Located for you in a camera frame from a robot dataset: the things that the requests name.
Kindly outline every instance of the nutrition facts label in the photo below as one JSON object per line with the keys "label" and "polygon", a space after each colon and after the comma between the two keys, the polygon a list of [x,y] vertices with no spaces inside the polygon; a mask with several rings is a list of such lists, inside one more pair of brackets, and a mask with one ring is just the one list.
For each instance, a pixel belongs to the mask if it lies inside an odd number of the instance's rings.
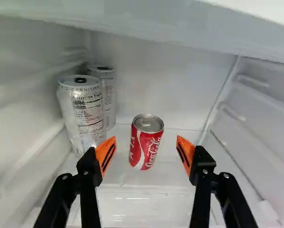
{"label": "nutrition facts label", "polygon": [[104,140],[103,97],[100,93],[92,96],[73,96],[72,105],[78,124],[84,152]]}
{"label": "nutrition facts label", "polygon": [[105,111],[109,112],[111,110],[111,105],[112,105],[113,87],[112,86],[106,86],[105,91],[106,91]]}

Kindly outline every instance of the white refrigerator wall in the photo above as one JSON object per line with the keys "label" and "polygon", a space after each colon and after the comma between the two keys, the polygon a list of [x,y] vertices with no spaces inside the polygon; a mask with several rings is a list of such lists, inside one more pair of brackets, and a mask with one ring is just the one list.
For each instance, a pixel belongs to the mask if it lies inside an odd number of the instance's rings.
{"label": "white refrigerator wall", "polygon": [[101,32],[91,57],[116,69],[117,123],[151,113],[166,128],[201,131],[235,56]]}
{"label": "white refrigerator wall", "polygon": [[83,35],[0,17],[0,227],[22,222],[70,152],[55,85],[84,60]]}

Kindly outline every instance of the can lid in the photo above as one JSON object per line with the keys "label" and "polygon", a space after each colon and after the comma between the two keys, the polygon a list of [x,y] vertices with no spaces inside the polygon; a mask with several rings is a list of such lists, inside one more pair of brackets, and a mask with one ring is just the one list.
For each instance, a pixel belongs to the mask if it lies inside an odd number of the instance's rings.
{"label": "can lid", "polygon": [[90,87],[98,85],[100,80],[90,75],[64,75],[58,82],[69,87]]}
{"label": "can lid", "polygon": [[163,121],[152,114],[140,114],[133,119],[133,125],[142,132],[156,133],[164,128]]}
{"label": "can lid", "polygon": [[114,69],[108,67],[108,66],[104,66],[101,64],[91,64],[89,65],[89,70],[100,73],[100,74],[107,74],[107,73],[111,73],[114,71]]}

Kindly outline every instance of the red soda can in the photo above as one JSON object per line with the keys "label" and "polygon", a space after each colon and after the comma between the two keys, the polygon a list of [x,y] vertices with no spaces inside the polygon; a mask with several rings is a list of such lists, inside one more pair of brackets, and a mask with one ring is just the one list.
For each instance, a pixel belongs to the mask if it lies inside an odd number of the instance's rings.
{"label": "red soda can", "polygon": [[164,130],[163,121],[151,114],[134,117],[131,124],[129,163],[138,170],[150,169]]}

